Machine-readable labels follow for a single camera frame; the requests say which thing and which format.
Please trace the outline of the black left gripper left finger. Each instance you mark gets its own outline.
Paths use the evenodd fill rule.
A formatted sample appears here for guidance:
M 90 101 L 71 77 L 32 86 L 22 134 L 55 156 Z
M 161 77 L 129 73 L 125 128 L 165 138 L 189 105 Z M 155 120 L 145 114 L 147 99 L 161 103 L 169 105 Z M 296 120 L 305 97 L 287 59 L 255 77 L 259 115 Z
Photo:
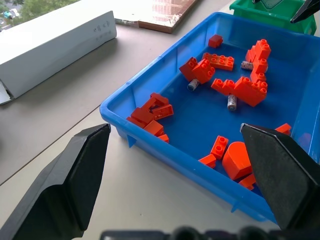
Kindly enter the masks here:
M 88 229 L 102 182 L 110 124 L 83 129 L 36 177 L 0 240 L 73 240 Z

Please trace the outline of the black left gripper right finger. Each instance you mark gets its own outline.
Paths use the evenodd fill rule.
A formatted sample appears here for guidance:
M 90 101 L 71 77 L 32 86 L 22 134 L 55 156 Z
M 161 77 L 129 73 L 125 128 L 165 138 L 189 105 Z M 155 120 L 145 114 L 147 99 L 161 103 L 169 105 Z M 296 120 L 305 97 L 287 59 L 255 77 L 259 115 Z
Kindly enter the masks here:
M 289 135 L 242 123 L 257 185 L 282 230 L 320 229 L 320 165 Z

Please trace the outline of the green plastic bin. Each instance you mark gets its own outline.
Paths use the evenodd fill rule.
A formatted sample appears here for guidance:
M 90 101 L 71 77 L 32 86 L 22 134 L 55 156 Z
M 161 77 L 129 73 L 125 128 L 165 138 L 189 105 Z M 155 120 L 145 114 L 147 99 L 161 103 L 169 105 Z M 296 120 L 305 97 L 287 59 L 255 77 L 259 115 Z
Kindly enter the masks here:
M 238 17 L 246 18 L 292 32 L 314 35 L 317 30 L 316 19 L 312 15 L 298 23 L 291 23 L 305 0 L 235 0 L 229 9 Z

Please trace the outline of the long white cardboard box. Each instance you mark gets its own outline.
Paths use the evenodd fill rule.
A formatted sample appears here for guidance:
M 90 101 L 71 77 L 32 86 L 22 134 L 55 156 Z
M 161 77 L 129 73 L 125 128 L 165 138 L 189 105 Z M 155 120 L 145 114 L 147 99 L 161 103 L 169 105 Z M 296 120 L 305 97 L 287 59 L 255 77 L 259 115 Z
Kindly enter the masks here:
M 0 105 L 11 102 L 117 36 L 112 11 L 59 33 L 51 27 L 28 32 L 22 44 L 13 32 L 0 37 Z

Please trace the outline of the large rounded orange block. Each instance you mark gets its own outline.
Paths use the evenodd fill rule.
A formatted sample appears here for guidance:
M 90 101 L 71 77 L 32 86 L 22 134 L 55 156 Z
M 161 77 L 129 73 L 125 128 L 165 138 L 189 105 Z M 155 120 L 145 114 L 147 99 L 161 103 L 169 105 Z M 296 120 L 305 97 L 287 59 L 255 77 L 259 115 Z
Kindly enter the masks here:
M 228 146 L 222 159 L 222 166 L 232 180 L 252 173 L 252 165 L 244 142 L 235 141 Z

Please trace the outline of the small red plastic brick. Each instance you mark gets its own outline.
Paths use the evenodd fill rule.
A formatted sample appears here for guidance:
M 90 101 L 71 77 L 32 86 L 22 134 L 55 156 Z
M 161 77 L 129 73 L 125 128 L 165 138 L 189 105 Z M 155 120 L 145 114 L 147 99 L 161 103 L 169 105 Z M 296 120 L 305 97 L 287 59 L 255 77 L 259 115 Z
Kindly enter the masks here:
M 208 46 L 211 48 L 218 48 L 223 43 L 223 37 L 218 34 L 214 34 L 208 40 Z

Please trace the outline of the long flat orange brick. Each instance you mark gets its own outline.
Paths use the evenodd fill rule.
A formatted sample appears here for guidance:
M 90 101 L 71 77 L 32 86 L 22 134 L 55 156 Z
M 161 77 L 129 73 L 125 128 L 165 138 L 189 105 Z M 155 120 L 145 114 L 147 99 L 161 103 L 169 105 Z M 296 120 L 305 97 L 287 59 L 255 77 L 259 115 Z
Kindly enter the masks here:
M 202 59 L 208 60 L 210 65 L 215 69 L 226 71 L 232 71 L 235 63 L 235 59 L 232 56 L 217 55 L 215 53 L 210 54 L 208 52 L 202 55 Z

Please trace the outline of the large orange studded brick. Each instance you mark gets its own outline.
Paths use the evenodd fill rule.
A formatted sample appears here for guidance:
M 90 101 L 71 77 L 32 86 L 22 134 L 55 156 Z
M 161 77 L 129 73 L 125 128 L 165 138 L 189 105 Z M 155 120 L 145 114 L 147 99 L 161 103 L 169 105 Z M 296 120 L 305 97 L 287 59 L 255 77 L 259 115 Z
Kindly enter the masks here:
M 234 95 L 246 104 L 255 107 L 267 96 L 268 84 L 264 81 L 252 82 L 242 76 L 235 83 Z

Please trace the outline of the brown wooden board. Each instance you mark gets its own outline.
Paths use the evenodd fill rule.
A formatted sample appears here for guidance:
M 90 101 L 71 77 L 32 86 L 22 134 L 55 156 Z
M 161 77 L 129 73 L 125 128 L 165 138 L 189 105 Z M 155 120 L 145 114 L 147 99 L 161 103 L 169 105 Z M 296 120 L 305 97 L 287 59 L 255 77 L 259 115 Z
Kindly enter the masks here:
M 116 0 L 117 24 L 171 34 L 199 0 Z

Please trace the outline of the dark orange studded brick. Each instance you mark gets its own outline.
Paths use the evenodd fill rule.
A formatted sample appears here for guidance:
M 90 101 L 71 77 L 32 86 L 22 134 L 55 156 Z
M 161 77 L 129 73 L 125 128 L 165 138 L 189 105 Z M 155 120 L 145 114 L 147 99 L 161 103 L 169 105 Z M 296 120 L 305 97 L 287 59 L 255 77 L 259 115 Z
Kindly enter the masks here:
M 196 78 L 192 70 L 197 66 L 197 64 L 198 64 L 197 59 L 194 57 L 191 57 L 185 64 L 183 64 L 179 68 L 180 72 L 188 82 L 191 82 L 193 79 Z

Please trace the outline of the blue plastic tray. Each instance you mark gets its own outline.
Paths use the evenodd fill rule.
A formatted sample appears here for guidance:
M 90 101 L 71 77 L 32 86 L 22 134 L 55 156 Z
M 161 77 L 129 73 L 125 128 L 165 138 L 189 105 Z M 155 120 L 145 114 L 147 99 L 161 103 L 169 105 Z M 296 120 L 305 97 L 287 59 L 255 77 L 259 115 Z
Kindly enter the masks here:
M 213 35 L 223 37 L 217 48 L 208 46 Z M 241 101 L 235 112 L 227 109 L 227 97 L 211 83 L 194 91 L 179 68 L 204 53 L 233 57 L 232 71 L 217 70 L 215 78 L 237 81 L 248 76 L 240 64 L 257 41 L 267 40 L 267 95 L 252 107 Z M 134 125 L 127 117 L 147 102 L 152 93 L 168 98 L 173 115 L 160 120 L 169 143 Z M 100 106 L 101 117 L 115 126 L 130 146 L 138 146 L 187 178 L 232 204 L 257 221 L 275 221 L 258 188 L 247 190 L 228 178 L 217 163 L 209 168 L 199 162 L 207 156 L 217 136 L 242 141 L 242 123 L 275 129 L 291 126 L 291 137 L 320 161 L 320 37 L 296 33 L 242 17 L 216 12 L 171 46 L 166 52 L 110 95 Z

